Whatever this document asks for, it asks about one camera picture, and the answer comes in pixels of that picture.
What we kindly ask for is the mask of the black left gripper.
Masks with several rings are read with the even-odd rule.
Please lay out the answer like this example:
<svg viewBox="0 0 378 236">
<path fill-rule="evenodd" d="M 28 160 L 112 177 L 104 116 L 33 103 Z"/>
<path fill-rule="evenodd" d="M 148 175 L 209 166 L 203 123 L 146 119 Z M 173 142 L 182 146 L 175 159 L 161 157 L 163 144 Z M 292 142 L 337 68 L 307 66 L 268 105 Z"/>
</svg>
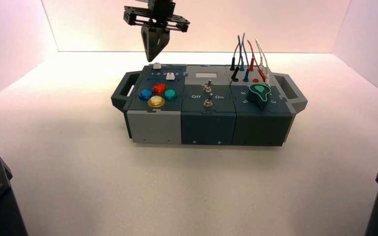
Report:
<svg viewBox="0 0 378 236">
<path fill-rule="evenodd" d="M 152 62 L 168 45 L 171 30 L 188 31 L 190 22 L 174 14 L 175 5 L 171 0 L 148 0 L 146 8 L 124 7 L 124 21 L 130 26 L 142 27 L 141 35 L 148 62 Z"/>
</svg>

